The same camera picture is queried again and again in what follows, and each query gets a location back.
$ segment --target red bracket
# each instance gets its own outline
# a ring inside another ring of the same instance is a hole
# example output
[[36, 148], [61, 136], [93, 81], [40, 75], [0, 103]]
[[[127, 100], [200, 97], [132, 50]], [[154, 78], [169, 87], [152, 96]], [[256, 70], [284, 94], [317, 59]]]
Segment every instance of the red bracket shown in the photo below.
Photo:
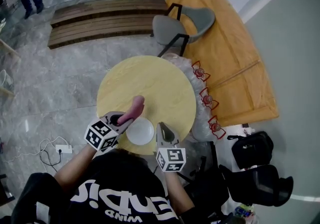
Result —
[[204, 88], [199, 95], [201, 96], [202, 102], [206, 107], [209, 107], [211, 110], [214, 110], [219, 106], [219, 102], [214, 100], [212, 96], [208, 93], [209, 88]]
[[215, 135], [218, 140], [221, 140], [226, 135], [227, 132], [221, 128], [220, 124], [218, 124], [218, 118], [216, 115], [213, 116], [208, 123], [212, 134]]
[[195, 63], [193, 63], [191, 65], [191, 67], [193, 68], [193, 73], [195, 74], [195, 76], [204, 82], [207, 81], [209, 79], [209, 77], [211, 76], [210, 74], [205, 73], [205, 70], [201, 67], [201, 63], [199, 60], [196, 61]]

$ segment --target power strip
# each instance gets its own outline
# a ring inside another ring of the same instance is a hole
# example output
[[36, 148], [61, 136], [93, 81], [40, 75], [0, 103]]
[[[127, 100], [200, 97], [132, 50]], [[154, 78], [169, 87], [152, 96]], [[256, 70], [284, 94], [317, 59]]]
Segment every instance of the power strip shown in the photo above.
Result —
[[55, 145], [55, 151], [57, 151], [59, 153], [59, 150], [61, 150], [61, 153], [72, 154], [72, 146], [71, 145]]

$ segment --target shoe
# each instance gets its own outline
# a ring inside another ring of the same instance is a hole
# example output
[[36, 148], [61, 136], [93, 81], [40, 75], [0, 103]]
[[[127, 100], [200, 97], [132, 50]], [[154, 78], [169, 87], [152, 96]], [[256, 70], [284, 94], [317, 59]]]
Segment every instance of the shoe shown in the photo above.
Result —
[[41, 13], [44, 8], [45, 8], [45, 6], [44, 6], [44, 4], [42, 3], [42, 4], [40, 5], [40, 7], [36, 9], [36, 13], [37, 13], [37, 14]]
[[27, 11], [25, 12], [24, 19], [25, 19], [25, 20], [28, 19], [29, 16], [31, 15], [31, 13], [32, 13], [32, 10], [27, 10]]

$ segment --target chair seat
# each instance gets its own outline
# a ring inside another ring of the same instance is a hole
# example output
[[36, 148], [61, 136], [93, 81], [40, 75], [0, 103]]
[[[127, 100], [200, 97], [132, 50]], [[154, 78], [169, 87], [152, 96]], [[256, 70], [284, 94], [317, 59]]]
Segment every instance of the chair seat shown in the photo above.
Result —
[[[168, 16], [157, 15], [152, 22], [153, 34], [160, 45], [168, 45], [177, 34], [187, 35], [184, 25], [177, 19]], [[182, 46], [183, 38], [179, 38], [173, 46]]]

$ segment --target pink object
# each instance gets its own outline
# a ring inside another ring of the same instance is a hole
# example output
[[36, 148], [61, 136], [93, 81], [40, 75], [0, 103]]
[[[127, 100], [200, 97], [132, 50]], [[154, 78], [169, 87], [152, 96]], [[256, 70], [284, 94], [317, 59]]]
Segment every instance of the pink object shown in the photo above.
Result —
[[203, 104], [206, 107], [210, 108], [211, 110], [214, 110], [216, 107], [218, 107], [219, 102], [212, 98], [212, 96], [209, 94], [208, 90], [209, 90], [208, 87], [204, 88], [199, 93], [199, 95], [201, 96]]
[[221, 140], [226, 135], [227, 132], [221, 128], [216, 115], [213, 116], [208, 123], [212, 134], [215, 135], [218, 140]]
[[211, 76], [210, 74], [206, 73], [205, 70], [201, 67], [200, 61], [196, 61], [191, 65], [193, 68], [193, 73], [195, 74], [196, 78], [201, 79], [202, 81], [207, 81], [209, 77]]
[[118, 119], [118, 125], [122, 125], [127, 120], [133, 118], [133, 120], [136, 120], [144, 111], [144, 102], [145, 98], [141, 95], [135, 96], [132, 100], [132, 105], [130, 109], [121, 117]]

